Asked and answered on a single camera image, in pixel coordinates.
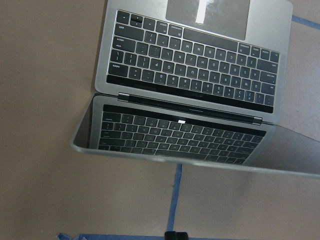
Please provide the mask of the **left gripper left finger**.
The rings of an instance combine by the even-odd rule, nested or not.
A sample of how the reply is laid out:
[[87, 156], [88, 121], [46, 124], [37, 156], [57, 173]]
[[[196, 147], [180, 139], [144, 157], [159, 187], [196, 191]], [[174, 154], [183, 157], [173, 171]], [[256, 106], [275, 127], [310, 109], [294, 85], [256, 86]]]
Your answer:
[[177, 233], [175, 231], [166, 231], [164, 233], [164, 239], [165, 240], [176, 240], [177, 239]]

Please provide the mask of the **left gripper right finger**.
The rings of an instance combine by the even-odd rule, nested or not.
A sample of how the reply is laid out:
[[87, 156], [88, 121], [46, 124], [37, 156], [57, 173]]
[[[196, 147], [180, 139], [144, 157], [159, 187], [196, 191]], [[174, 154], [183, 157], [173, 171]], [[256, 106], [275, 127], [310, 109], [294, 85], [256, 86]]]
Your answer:
[[185, 231], [176, 232], [176, 239], [177, 240], [188, 240], [188, 233]]

